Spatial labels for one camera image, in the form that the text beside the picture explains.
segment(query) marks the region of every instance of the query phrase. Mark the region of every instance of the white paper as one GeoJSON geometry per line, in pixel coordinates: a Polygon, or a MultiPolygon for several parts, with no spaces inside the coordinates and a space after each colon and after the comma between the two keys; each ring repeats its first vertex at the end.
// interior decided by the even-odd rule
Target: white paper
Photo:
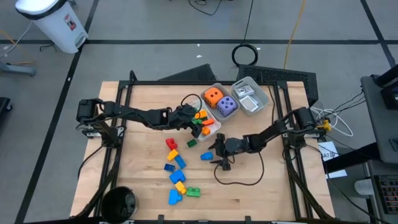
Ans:
{"type": "MultiPolygon", "coordinates": [[[[330,142],[320,142],[320,143],[318,143],[318,145],[319,145],[319,150],[322,152],[324,161],[328,161],[329,159],[338,157],[337,150],[336,150],[336,147],[333,144],[333,142],[331,142],[331,141],[330,142]]],[[[329,174],[329,177],[331,179],[337,178],[337,177],[346,177],[346,176],[347,176],[347,173],[346,173],[345,170],[339,170],[339,171],[332,172],[332,173],[329,174]]]]}

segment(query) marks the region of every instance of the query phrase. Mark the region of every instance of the wooden tabletop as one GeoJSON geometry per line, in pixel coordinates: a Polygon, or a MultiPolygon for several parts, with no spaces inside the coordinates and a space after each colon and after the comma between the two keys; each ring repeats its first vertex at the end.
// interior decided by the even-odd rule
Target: wooden tabletop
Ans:
{"type": "MultiPolygon", "coordinates": [[[[288,86],[292,108],[308,106],[303,83],[288,82],[288,86]]],[[[117,87],[118,82],[103,82],[99,97],[104,101],[114,101],[117,87]]],[[[136,85],[132,89],[130,107],[149,110],[169,106],[174,109],[185,95],[199,95],[207,88],[208,86],[203,85],[136,85]]],[[[268,86],[262,88],[269,96],[268,86]]],[[[280,93],[286,113],[283,93],[280,93]]],[[[226,138],[242,138],[243,134],[263,131],[271,125],[272,105],[270,100],[262,111],[252,117],[238,111],[229,121],[222,124],[219,133],[224,133],[226,138]]],[[[215,135],[205,142],[198,142],[193,148],[188,148],[186,142],[192,140],[190,130],[155,131],[142,124],[128,121],[125,134],[118,186],[133,189],[139,199],[138,211],[132,219],[156,220],[158,215],[165,215],[166,220],[244,220],[244,216],[250,215],[252,220],[295,220],[280,137],[269,142],[262,150],[264,177],[257,185],[248,187],[217,183],[213,176],[215,165],[200,159],[200,155],[207,152],[207,148],[214,143],[215,135]],[[200,198],[184,195],[178,204],[168,204],[170,189],[175,187],[169,179],[170,173],[164,170],[165,163],[171,163],[166,158],[170,152],[165,143],[167,138],[176,140],[177,151],[187,163],[183,170],[187,178],[184,185],[199,187],[200,198]]],[[[88,140],[85,157],[100,144],[99,138],[88,140]]],[[[307,144],[318,147],[313,139],[307,139],[307,144]]],[[[81,170],[71,215],[79,213],[98,189],[104,154],[105,150],[100,151],[81,170]]],[[[258,154],[240,154],[235,158],[236,163],[231,165],[231,171],[217,171],[220,180],[245,183],[258,180],[262,170],[258,154]]],[[[325,211],[333,216],[320,153],[306,147],[302,149],[302,159],[308,189],[325,211]]],[[[297,189],[301,216],[305,217],[303,197],[299,188],[297,189]]]]}

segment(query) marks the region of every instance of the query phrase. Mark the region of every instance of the gray floor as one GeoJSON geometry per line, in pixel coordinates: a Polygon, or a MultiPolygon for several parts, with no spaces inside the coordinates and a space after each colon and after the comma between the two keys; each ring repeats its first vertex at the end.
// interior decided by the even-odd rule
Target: gray floor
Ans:
{"type": "MultiPolygon", "coordinates": [[[[84,24],[93,0],[76,0],[76,14],[84,24]]],[[[211,11],[218,1],[209,0],[204,10],[211,11]]],[[[398,39],[394,0],[367,0],[374,18],[388,40],[398,39]]],[[[192,9],[183,0],[99,0],[89,30],[90,39],[167,40],[167,39],[240,39],[247,23],[249,1],[223,1],[219,11],[209,17],[192,9]]],[[[254,0],[248,39],[289,39],[299,14],[300,1],[254,0]]],[[[0,8],[0,29],[16,39],[29,21],[14,9],[14,1],[5,0],[0,8]]],[[[32,26],[26,40],[47,40],[32,26]]],[[[366,13],[358,0],[308,0],[295,39],[302,40],[377,40],[366,13]]],[[[13,223],[27,184],[42,148],[73,55],[52,48],[39,52],[40,45],[21,45],[37,61],[34,78],[0,74],[0,96],[11,97],[14,110],[0,132],[0,217],[13,223]]],[[[54,133],[37,189],[27,212],[26,222],[67,218],[76,188],[76,173],[83,157],[86,139],[74,131],[76,106],[82,98],[98,96],[102,81],[127,79],[131,69],[140,80],[157,80],[182,70],[209,63],[220,80],[234,80],[238,69],[231,61],[235,44],[146,44],[85,45],[76,67],[67,99],[54,133]]],[[[283,44],[255,44],[259,50],[257,65],[282,68],[283,44]]],[[[389,45],[398,57],[398,46],[389,45]]],[[[238,60],[250,62],[252,55],[239,50],[238,60]]],[[[2,62],[27,61],[19,50],[2,62]]],[[[380,74],[389,64],[376,45],[292,45],[287,68],[315,72],[319,103],[335,108],[361,91],[361,76],[380,74]]],[[[374,141],[366,105],[341,114],[354,137],[331,135],[360,147],[374,141]]],[[[349,177],[335,180],[360,206],[363,198],[352,190],[355,179],[362,178],[362,167],[353,167],[349,177]]],[[[363,215],[330,187],[336,216],[344,220],[366,221],[363,215]]]]}

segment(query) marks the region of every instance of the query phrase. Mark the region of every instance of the trash can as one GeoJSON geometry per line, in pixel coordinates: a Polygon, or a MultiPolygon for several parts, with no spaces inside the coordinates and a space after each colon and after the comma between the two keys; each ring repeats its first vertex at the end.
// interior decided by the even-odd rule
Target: trash can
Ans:
{"type": "Polygon", "coordinates": [[[32,20],[63,52],[78,52],[88,38],[67,0],[18,0],[15,8],[32,20]]]}

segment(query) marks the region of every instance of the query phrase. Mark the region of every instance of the blue lego brick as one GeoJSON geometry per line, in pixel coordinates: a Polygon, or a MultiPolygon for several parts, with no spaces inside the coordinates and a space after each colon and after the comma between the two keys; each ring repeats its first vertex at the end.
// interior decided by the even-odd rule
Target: blue lego brick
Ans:
{"type": "Polygon", "coordinates": [[[166,164],[166,165],[164,165],[164,170],[167,170],[167,171],[170,171],[170,172],[174,172],[175,166],[174,165],[170,165],[170,164],[166,164]]]}
{"type": "Polygon", "coordinates": [[[173,182],[173,184],[176,184],[178,181],[184,182],[184,173],[182,172],[182,170],[179,169],[175,171],[172,175],[170,175],[170,180],[173,182]]]}
{"type": "Polygon", "coordinates": [[[211,152],[205,152],[202,155],[200,155],[201,160],[212,160],[213,159],[213,153],[211,152]]]}
{"type": "Polygon", "coordinates": [[[175,205],[179,201],[182,201],[182,195],[180,195],[177,190],[170,190],[169,205],[175,205]]]}
{"type": "Polygon", "coordinates": [[[176,156],[174,159],[177,162],[177,164],[180,167],[180,169],[184,169],[184,167],[187,166],[180,155],[176,156]]]}

